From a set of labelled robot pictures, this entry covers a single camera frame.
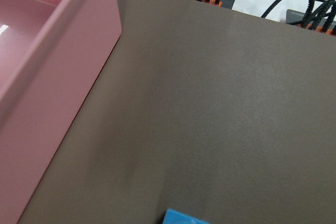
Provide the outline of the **small blue block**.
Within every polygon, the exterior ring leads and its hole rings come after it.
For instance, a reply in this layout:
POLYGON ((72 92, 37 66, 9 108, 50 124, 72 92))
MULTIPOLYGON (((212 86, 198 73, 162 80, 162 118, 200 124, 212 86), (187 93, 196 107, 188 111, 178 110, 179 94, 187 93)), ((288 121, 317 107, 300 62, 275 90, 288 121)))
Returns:
POLYGON ((162 221, 163 224, 208 224, 208 222, 183 214, 173 209, 167 209, 162 221))

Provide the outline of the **pink plastic box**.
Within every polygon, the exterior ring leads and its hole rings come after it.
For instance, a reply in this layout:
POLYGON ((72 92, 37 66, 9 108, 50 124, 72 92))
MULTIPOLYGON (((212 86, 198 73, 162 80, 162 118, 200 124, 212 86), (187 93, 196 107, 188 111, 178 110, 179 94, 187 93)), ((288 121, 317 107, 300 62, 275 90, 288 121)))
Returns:
POLYGON ((117 0, 1 0, 1 223, 17 223, 121 35, 117 0))

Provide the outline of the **brown paper table mat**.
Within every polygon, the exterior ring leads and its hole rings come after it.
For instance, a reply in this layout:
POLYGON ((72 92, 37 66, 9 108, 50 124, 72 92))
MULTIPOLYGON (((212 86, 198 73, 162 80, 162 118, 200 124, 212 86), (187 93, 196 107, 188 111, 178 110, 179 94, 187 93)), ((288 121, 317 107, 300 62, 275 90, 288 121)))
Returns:
POLYGON ((335 223, 335 37, 191 0, 118 6, 20 223, 335 223))

